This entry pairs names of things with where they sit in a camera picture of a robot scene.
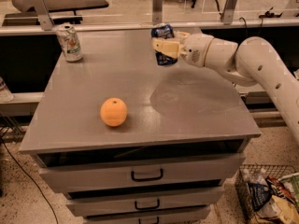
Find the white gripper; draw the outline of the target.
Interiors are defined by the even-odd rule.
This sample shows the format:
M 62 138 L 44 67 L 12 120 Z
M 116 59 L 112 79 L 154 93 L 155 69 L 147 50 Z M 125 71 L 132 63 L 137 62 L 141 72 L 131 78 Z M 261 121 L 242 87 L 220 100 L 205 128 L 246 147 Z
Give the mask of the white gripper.
M 180 43 L 172 39 L 162 39 L 153 37 L 152 47 L 161 52 L 163 55 L 177 59 L 180 57 L 189 65 L 199 68 L 205 66 L 205 59 L 208 48 L 214 39 L 212 35 L 202 33 L 192 34 L 175 31 L 174 38 L 179 42 L 183 42 L 180 54 Z

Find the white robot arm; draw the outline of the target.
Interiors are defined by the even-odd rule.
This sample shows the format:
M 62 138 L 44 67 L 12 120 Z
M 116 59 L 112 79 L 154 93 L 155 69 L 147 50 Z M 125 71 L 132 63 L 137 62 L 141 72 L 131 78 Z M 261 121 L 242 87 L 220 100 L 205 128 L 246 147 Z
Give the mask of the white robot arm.
M 265 39 L 253 36 L 237 44 L 203 33 L 175 32 L 171 38 L 154 37 L 152 47 L 189 65 L 212 69 L 234 84 L 260 85 L 299 143 L 299 81 Z

